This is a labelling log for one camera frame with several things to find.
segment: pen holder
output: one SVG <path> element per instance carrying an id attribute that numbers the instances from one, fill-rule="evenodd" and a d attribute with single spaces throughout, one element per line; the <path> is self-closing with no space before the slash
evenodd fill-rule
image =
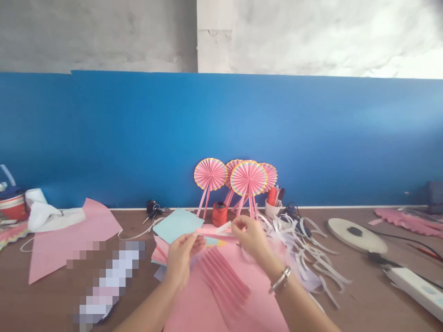
<path id="1" fill-rule="evenodd" d="M 265 202 L 265 206 L 264 206 L 264 214 L 266 215 L 266 217 L 273 219 L 274 216 L 278 216 L 280 213 L 280 210 L 282 208 L 282 204 L 281 202 L 279 202 L 278 206 L 272 206 L 268 204 L 268 199 L 266 198 L 266 202 Z"/>

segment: bracelet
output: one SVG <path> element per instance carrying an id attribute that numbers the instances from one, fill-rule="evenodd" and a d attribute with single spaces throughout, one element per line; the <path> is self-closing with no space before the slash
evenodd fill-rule
<path id="1" fill-rule="evenodd" d="M 269 294 L 271 294 L 273 291 L 276 290 L 278 286 L 282 283 L 283 280 L 285 280 L 285 283 L 283 284 L 283 287 L 286 286 L 287 279 L 289 278 L 289 275 L 291 274 L 291 268 L 289 266 L 286 266 L 286 269 L 281 274 L 281 277 L 277 280 L 275 284 L 272 285 L 272 287 L 269 289 Z"/>

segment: red container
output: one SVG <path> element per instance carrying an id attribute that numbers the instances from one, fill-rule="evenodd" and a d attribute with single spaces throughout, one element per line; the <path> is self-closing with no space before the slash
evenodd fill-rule
<path id="1" fill-rule="evenodd" d="M 24 194 L 0 201 L 0 213 L 9 219 L 27 220 L 29 213 L 26 211 Z"/>

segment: wrist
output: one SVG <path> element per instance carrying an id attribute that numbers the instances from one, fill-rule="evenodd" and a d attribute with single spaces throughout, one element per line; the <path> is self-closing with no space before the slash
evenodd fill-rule
<path id="1" fill-rule="evenodd" d="M 285 264 L 283 264 L 271 250 L 263 253 L 257 263 L 266 273 L 272 284 L 279 279 L 286 268 Z"/>

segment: paper fan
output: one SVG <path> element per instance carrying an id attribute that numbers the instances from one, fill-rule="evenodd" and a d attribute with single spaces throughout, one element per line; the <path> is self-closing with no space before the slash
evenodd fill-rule
<path id="1" fill-rule="evenodd" d="M 268 176 L 268 183 L 264 188 L 264 192 L 268 192 L 277 183 L 277 170 L 271 164 L 260 163 L 260 165 L 263 166 L 264 170 L 266 171 L 266 175 Z"/>
<path id="2" fill-rule="evenodd" d="M 249 198 L 251 218 L 254 214 L 253 211 L 255 211 L 255 215 L 258 215 L 254 196 L 263 192 L 267 182 L 268 176 L 265 169 L 256 161 L 243 161 L 233 169 L 231 187 L 238 195 L 242 196 L 237 209 L 237 216 L 240 215 L 246 196 Z"/>
<path id="3" fill-rule="evenodd" d="M 226 181 L 225 185 L 229 188 L 229 192 L 226 195 L 225 198 L 225 205 L 229 208 L 229 205 L 231 205 L 231 200 L 232 200 L 232 196 L 234 195 L 234 190 L 232 190 L 231 188 L 231 173 L 232 170 L 239 164 L 241 163 L 243 160 L 241 159 L 236 159 L 236 160 L 231 160 L 230 162 L 228 162 L 226 164 L 226 170 L 227 170 L 227 178 L 228 181 Z"/>
<path id="4" fill-rule="evenodd" d="M 227 180 L 227 170 L 225 164 L 215 158 L 206 158 L 198 163 L 194 171 L 194 180 L 197 185 L 204 190 L 200 206 L 198 207 L 197 216 L 200 216 L 204 196 L 206 197 L 206 206 L 204 208 L 203 219 L 206 218 L 206 210 L 208 208 L 209 193 L 213 190 L 220 189 Z"/>

